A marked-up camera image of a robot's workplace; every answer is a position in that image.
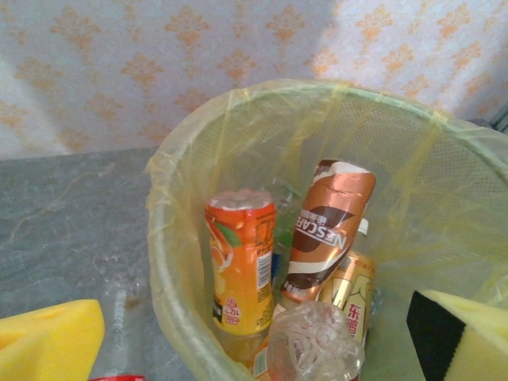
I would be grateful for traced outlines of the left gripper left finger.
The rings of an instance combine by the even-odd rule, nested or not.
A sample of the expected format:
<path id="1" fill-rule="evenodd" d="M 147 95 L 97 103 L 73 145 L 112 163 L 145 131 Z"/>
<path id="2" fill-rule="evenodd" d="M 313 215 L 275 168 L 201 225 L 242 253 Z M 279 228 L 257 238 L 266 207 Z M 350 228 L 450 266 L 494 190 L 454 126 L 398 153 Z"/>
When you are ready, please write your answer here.
<path id="1" fill-rule="evenodd" d="M 2 380 L 86 380 L 102 344 L 98 301 L 80 299 L 1 320 Z"/>

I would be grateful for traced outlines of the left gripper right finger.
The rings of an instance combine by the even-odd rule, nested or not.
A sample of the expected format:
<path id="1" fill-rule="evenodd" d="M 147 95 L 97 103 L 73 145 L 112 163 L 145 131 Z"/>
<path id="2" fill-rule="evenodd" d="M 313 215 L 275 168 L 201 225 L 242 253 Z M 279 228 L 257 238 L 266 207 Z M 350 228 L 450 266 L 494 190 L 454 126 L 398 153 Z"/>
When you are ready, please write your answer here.
<path id="1" fill-rule="evenodd" d="M 406 324 L 426 380 L 506 380 L 507 310 L 415 291 Z"/>

